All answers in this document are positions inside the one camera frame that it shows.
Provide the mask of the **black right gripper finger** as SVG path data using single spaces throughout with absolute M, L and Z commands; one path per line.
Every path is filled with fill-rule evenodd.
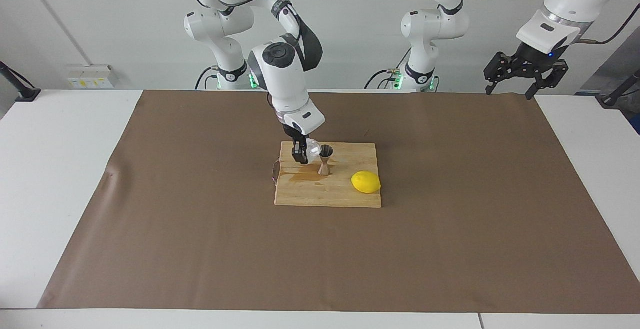
M 293 140 L 292 158 L 298 164 L 309 164 L 309 157 L 307 155 L 307 138 Z

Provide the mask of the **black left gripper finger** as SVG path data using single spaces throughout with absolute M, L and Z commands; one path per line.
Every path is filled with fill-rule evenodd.
M 521 78 L 524 73 L 523 65 L 524 61 L 516 54 L 509 56 L 503 52 L 496 53 L 483 71 L 487 81 L 486 94 L 493 94 L 498 84 L 503 81 Z
M 537 68 L 532 70 L 534 83 L 525 93 L 525 98 L 528 101 L 531 101 L 539 91 L 554 89 L 569 71 L 569 65 L 566 60 L 558 60 L 555 64 L 551 65 L 549 69 L 550 74 L 546 77 L 543 76 L 544 72 L 542 69 Z

